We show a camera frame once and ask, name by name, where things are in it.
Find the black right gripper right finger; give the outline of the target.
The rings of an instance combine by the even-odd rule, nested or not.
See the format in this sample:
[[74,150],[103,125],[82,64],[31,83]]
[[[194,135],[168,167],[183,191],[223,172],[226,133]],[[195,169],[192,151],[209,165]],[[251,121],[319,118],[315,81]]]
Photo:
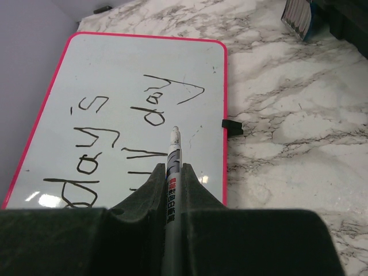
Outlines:
[[329,230],[304,209],[230,209],[182,169],[184,275],[344,275]]

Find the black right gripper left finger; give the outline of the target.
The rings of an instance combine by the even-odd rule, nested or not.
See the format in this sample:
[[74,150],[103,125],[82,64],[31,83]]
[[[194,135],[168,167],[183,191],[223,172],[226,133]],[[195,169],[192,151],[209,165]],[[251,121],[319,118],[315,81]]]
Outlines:
[[1,212],[2,275],[159,275],[165,166],[116,206]]

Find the whiteboard marker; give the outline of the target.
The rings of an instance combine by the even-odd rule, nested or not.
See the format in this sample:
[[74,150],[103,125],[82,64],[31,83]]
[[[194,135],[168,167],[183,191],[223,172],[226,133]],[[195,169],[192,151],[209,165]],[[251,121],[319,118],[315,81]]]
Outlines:
[[181,170],[181,134],[179,128],[174,126],[166,166],[166,220],[161,275],[182,275]]

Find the pink-framed whiteboard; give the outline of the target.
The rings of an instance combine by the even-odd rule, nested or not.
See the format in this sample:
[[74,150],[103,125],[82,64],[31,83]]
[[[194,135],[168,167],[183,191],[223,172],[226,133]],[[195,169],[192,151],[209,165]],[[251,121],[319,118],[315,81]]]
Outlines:
[[228,51],[209,39],[78,32],[64,48],[3,208],[110,208],[183,161],[227,201]]

